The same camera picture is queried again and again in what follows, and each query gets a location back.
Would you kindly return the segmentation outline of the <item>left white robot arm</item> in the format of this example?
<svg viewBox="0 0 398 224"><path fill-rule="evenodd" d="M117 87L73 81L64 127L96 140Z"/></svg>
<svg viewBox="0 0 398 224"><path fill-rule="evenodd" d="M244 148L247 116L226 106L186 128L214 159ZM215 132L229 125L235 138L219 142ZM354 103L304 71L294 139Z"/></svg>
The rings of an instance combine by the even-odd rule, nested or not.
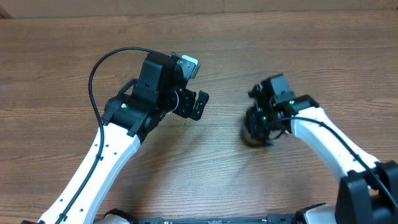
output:
<svg viewBox="0 0 398 224"><path fill-rule="evenodd" d="M93 94L94 74L101 62L119 52L116 49L104 55L91 71L88 93L98 132L72 179L39 223L94 223L121 169L167 114L201 119L209 95L186 88L200 69L199 61L150 49L145 49L139 78L129 80L106 102L104 113L99 113Z"/></svg>

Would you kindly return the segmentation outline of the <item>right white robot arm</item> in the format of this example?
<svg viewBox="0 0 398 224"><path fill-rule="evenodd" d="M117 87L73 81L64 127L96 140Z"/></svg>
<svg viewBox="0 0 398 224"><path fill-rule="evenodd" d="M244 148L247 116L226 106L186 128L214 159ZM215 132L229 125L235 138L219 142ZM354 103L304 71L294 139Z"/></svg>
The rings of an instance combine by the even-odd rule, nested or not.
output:
<svg viewBox="0 0 398 224"><path fill-rule="evenodd" d="M241 131L250 147L270 146L283 134L303 141L339 183L335 205L319 203L266 223L397 224L397 163L381 162L344 134L310 95L297 96L284 74L253 86Z"/></svg>

